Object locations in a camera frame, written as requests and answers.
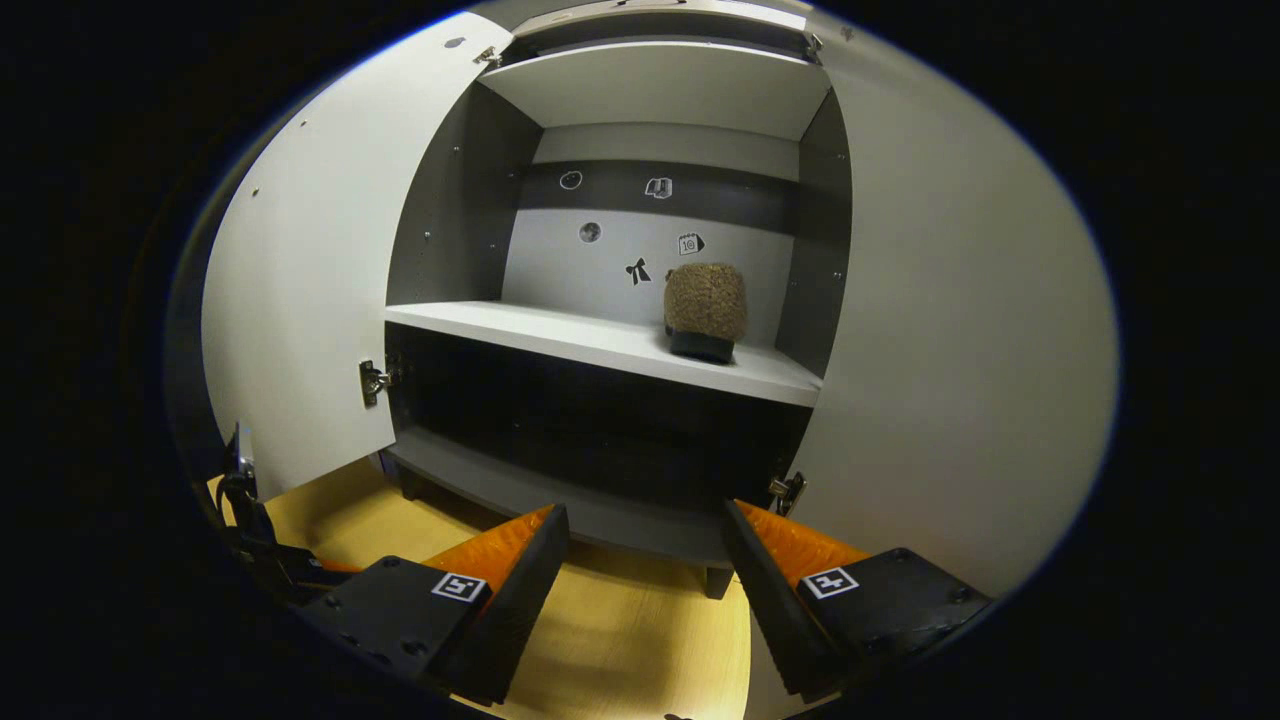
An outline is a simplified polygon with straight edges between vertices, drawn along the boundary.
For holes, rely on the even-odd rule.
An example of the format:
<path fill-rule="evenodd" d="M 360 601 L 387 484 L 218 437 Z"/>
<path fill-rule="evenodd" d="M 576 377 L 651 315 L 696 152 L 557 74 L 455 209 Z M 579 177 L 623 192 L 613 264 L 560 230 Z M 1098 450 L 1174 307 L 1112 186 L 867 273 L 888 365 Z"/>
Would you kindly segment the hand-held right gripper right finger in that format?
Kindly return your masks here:
<path fill-rule="evenodd" d="M 909 548 L 868 553 L 741 500 L 723 510 L 724 547 L 790 694 L 887 682 L 991 606 Z"/>

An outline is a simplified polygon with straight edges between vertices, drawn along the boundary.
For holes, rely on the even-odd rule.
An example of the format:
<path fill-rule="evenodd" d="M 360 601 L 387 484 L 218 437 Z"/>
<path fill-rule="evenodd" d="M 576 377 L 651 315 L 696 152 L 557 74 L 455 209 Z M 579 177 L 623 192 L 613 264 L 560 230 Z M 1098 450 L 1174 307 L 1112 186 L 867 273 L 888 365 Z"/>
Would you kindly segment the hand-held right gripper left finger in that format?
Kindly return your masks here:
<path fill-rule="evenodd" d="M 388 555 L 300 609 L 348 653 L 402 682 L 502 705 L 570 541 L 563 503 L 420 562 Z"/>

